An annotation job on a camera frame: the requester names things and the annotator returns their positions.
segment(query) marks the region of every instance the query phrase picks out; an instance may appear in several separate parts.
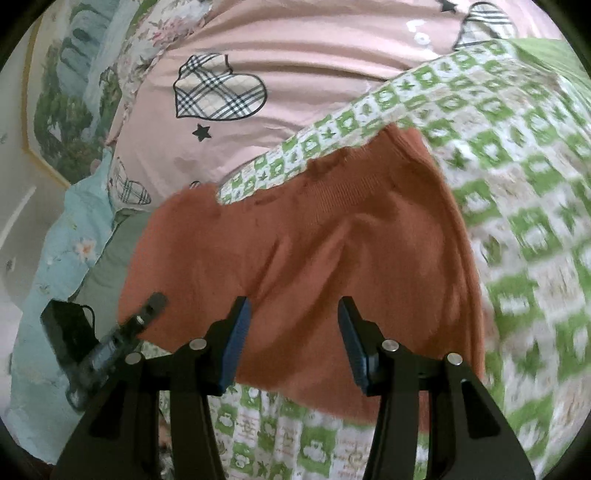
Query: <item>pink fabric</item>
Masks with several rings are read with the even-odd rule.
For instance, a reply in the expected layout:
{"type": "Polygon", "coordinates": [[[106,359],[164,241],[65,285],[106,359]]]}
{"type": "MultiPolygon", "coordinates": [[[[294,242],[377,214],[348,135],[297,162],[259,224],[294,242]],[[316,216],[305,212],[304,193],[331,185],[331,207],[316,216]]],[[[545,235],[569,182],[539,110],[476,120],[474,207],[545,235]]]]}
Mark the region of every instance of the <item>pink fabric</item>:
{"type": "MultiPolygon", "coordinates": [[[[221,182],[381,82],[451,53],[470,7],[482,3],[454,2],[455,13],[442,12],[436,0],[221,0],[200,31],[162,56],[121,128],[113,168],[121,162],[125,178],[151,199],[127,206],[153,209],[193,181],[221,182]],[[227,72],[263,82],[267,98],[256,113],[227,121],[177,118],[179,68],[208,53],[226,55],[227,72]],[[199,124],[211,138],[193,135],[199,124]]],[[[494,5],[511,19],[516,37],[561,38],[531,0],[494,5]]]]}

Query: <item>blue gripper pad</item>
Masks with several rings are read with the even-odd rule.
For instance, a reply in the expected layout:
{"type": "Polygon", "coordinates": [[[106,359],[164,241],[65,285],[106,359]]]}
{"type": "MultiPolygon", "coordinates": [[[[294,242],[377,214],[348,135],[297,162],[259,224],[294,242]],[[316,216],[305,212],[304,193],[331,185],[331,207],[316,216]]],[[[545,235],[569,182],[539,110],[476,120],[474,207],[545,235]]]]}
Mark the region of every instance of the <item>blue gripper pad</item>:
{"type": "Polygon", "coordinates": [[[205,335],[210,346],[215,378],[208,379],[219,395],[234,382],[238,361],[251,325],[251,302],[237,297],[225,320],[214,322],[205,335]]]}
{"type": "Polygon", "coordinates": [[[339,300],[337,316],[355,384],[365,395],[377,395],[377,383],[381,382],[378,349],[384,341],[382,332],[375,323],[361,318],[351,297],[339,300]]]}

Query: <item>wall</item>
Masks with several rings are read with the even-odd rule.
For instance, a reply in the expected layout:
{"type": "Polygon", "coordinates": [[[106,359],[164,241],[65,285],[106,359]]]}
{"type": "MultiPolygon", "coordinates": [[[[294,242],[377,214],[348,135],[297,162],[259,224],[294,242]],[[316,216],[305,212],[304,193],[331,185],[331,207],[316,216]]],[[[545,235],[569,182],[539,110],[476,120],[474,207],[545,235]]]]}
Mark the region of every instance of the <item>wall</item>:
{"type": "Polygon", "coordinates": [[[31,30],[0,72],[0,414],[8,401],[20,308],[65,191],[22,149],[22,75],[30,37],[31,30]]]}

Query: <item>plaid heart print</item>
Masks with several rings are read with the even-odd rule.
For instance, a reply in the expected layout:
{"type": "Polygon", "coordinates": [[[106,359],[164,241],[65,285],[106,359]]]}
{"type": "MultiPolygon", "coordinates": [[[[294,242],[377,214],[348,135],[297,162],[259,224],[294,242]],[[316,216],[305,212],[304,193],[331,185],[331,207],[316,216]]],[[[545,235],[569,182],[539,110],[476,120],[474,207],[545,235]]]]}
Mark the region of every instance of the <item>plaid heart print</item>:
{"type": "Polygon", "coordinates": [[[228,56],[219,53],[192,55],[180,67],[173,89],[177,118],[240,120],[257,113],[267,101],[262,80],[234,73],[228,56]]]}
{"type": "Polygon", "coordinates": [[[515,38],[515,25],[503,10],[488,2],[474,4],[462,22],[454,50],[493,38],[515,38]]]}
{"type": "Polygon", "coordinates": [[[152,203],[152,197],[140,182],[128,180],[122,163],[115,167],[111,180],[119,200],[123,203],[128,205],[148,205],[152,203]]]}

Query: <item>green and white patterned fabric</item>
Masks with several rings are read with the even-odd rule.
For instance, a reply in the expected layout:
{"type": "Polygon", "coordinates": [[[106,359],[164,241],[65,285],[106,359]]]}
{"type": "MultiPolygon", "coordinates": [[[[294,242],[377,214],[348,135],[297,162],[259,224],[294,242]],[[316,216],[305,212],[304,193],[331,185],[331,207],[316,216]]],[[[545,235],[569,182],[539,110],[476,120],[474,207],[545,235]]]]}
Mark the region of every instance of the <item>green and white patterned fabric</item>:
{"type": "MultiPolygon", "coordinates": [[[[463,213],[494,309],[486,386],[540,478],[591,408],[591,116],[568,80],[527,58],[489,41],[410,70],[246,165],[220,201],[280,185],[390,122],[417,127],[463,213]]],[[[210,408],[232,478],[363,475],[372,428],[240,385],[210,408]]],[[[427,445],[421,437],[416,478],[427,445]]]]}

